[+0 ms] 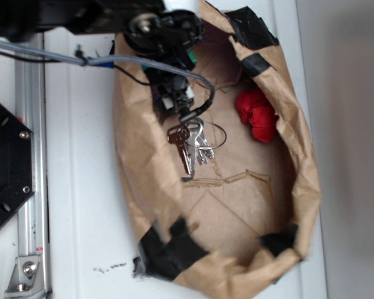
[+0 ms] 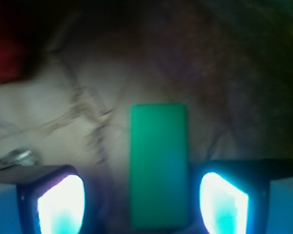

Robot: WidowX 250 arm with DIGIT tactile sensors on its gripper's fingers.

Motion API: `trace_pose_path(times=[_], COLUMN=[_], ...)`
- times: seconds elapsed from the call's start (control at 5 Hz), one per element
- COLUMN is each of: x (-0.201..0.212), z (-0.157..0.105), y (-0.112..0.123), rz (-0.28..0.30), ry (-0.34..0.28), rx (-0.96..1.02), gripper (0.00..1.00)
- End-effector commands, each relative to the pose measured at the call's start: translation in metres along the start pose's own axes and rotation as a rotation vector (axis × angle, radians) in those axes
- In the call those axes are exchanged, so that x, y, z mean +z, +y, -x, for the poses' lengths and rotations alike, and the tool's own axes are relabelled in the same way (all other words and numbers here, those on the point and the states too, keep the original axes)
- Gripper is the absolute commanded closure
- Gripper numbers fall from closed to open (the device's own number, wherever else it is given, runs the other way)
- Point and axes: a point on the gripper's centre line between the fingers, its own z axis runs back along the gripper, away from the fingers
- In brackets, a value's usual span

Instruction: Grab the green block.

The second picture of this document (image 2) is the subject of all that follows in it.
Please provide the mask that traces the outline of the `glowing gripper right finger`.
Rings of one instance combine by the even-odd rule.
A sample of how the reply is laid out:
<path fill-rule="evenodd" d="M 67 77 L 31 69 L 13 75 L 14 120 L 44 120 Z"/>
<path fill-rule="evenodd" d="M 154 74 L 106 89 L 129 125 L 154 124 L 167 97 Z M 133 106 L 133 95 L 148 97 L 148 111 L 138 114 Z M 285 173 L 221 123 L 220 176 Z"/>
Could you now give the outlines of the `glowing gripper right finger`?
<path fill-rule="evenodd" d="M 212 160 L 195 168 L 205 234 L 293 234 L 293 159 Z"/>

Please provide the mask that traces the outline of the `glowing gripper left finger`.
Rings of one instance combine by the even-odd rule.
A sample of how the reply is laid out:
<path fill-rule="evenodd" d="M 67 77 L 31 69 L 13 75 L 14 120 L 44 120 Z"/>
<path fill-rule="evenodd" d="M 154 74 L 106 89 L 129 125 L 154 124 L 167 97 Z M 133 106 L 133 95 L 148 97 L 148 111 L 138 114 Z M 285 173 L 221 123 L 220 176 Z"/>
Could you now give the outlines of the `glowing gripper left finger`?
<path fill-rule="evenodd" d="M 0 234 L 77 234 L 84 210 L 73 166 L 0 164 Z"/>

